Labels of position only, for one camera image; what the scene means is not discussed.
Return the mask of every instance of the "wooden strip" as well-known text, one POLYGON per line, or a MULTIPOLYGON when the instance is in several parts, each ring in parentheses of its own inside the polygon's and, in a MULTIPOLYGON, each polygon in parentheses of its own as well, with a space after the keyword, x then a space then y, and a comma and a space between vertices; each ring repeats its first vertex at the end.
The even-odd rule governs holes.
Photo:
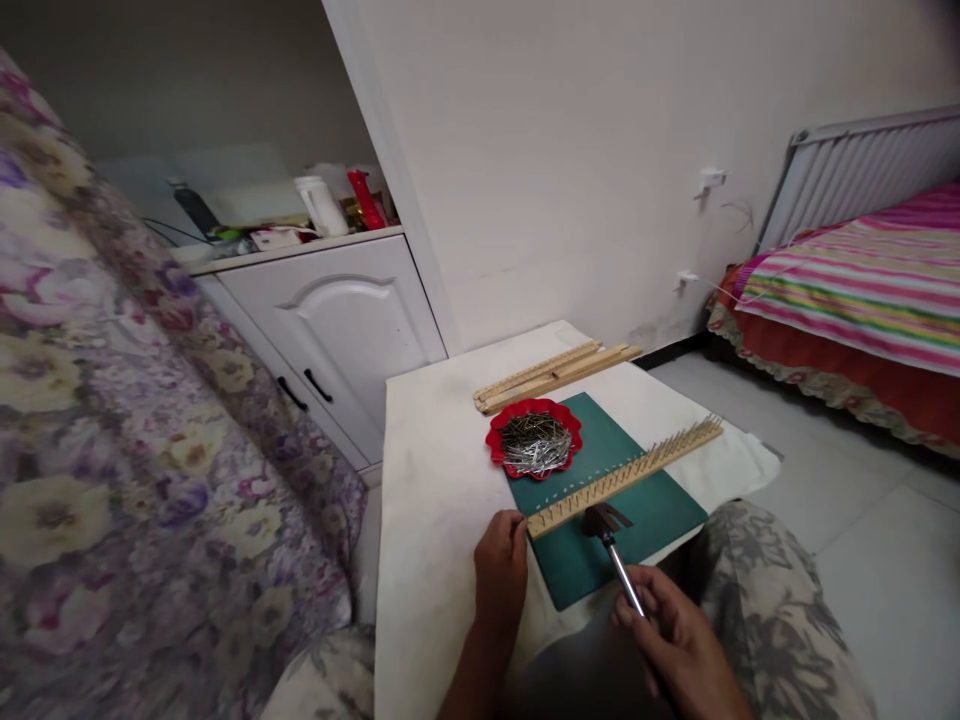
POLYGON ((493 397, 494 395, 499 395, 500 393, 516 387, 521 383, 533 380, 539 375, 550 373, 557 368, 566 365, 567 363, 573 362, 574 360, 579 360, 587 355, 592 355, 600 349, 600 345, 601 343, 599 340, 591 340, 590 342, 585 342, 583 345, 578 345, 572 350, 567 350, 567 352, 554 355, 552 358, 544 360, 542 363, 528 367, 526 370, 521 370, 520 372, 506 377, 499 382, 493 383, 492 385, 487 385, 486 387, 480 388, 473 394, 473 399, 477 401, 483 401, 487 398, 493 397))
POLYGON ((484 415, 492 415, 493 413, 500 412, 510 403, 519 402, 520 400, 526 400, 527 398, 531 397, 546 395, 548 392, 562 388, 570 383, 576 382, 577 380, 582 380, 583 378, 593 375, 594 373, 598 373, 601 370, 606 370, 614 365, 619 365, 624 360, 632 360, 642 352, 643 351, 638 347, 627 347, 619 351, 614 348, 613 350, 607 350, 603 353, 597 353, 594 358, 587 358, 592 360, 592 362, 581 365, 580 369, 576 372, 564 374, 562 377, 554 375, 552 377, 546 377, 543 379, 537 378, 536 380, 524 383, 520 387, 508 390, 500 395, 492 397, 486 402, 477 403, 477 409, 480 410, 480 412, 482 412, 484 415))
POLYGON ((527 518, 527 532, 536 540, 578 517, 589 506, 606 502, 617 493, 719 437, 723 433, 721 422, 716 415, 710 415, 693 427, 673 435, 667 442, 655 444, 646 455, 641 455, 577 492, 561 498, 559 502, 530 515, 527 518))
POLYGON ((594 353, 593 355, 589 355, 585 358, 575 360, 569 365, 563 365, 552 372, 538 375, 532 380, 521 383, 516 387, 508 388, 493 398, 489 398, 486 401, 479 403, 477 407, 479 408, 480 412, 486 412, 489 414, 490 412, 498 412, 498 410, 490 409, 493 406, 500 406, 502 409, 511 402, 517 402, 528 397, 536 397, 537 395, 543 394, 539 389, 545 383, 556 380, 557 378, 569 377, 571 375, 581 373, 587 368, 607 362, 611 358, 622 353, 624 350, 626 350, 626 348, 626 345, 618 345, 611 350, 604 350, 603 352, 594 353))

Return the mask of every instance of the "floor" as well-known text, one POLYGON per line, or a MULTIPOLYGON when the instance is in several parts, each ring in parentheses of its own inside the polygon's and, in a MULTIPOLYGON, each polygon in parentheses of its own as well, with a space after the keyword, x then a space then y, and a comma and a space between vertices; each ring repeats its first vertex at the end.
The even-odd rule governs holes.
POLYGON ((696 353, 650 373, 784 456, 749 499, 816 555, 881 718, 960 717, 960 473, 696 353))

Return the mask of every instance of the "white table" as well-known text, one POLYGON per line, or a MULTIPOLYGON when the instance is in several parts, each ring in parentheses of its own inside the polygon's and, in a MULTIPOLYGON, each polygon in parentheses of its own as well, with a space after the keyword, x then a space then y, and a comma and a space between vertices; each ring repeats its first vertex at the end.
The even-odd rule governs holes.
MULTIPOLYGON (((516 507, 502 469, 490 462, 484 444, 490 418, 474 407, 474 391, 588 339, 568 322, 555 322, 387 382, 377 718, 436 715, 473 620, 474 546, 494 512, 516 507)), ((546 397, 560 401, 580 392, 589 393, 641 447, 708 415, 629 363, 546 397)), ((726 423, 719 438, 667 467, 707 512, 763 487, 779 470, 776 455, 755 436, 726 423)), ((645 562, 658 562, 695 533, 645 562)), ((530 579, 514 671, 585 627, 617 591, 611 583, 557 612, 532 549, 528 552, 530 579)))

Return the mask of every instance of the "person's left hand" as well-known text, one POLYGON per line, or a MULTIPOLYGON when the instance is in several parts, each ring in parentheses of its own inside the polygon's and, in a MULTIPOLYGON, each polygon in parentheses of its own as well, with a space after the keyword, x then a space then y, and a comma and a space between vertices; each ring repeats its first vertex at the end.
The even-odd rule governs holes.
POLYGON ((501 510, 473 552, 477 569, 477 614, 485 632, 516 635, 527 596, 527 518, 501 510))

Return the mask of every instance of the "hammer handle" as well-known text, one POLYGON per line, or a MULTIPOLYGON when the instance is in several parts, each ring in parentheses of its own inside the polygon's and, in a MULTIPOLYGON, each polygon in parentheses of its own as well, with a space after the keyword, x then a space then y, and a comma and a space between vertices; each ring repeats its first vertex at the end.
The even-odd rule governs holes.
POLYGON ((637 589, 633 586, 633 580, 630 578, 630 575, 627 574, 627 568, 624 567, 623 560, 620 559, 620 553, 617 552, 617 546, 613 542, 613 535, 610 535, 609 539, 610 542, 608 544, 607 538, 604 537, 603 545, 607 548, 607 552, 610 553, 610 560, 613 561, 613 566, 617 569, 617 575, 620 576, 623 591, 627 594, 627 599, 630 601, 633 609, 640 613, 640 617, 647 619, 647 614, 643 611, 643 606, 640 605, 637 589))

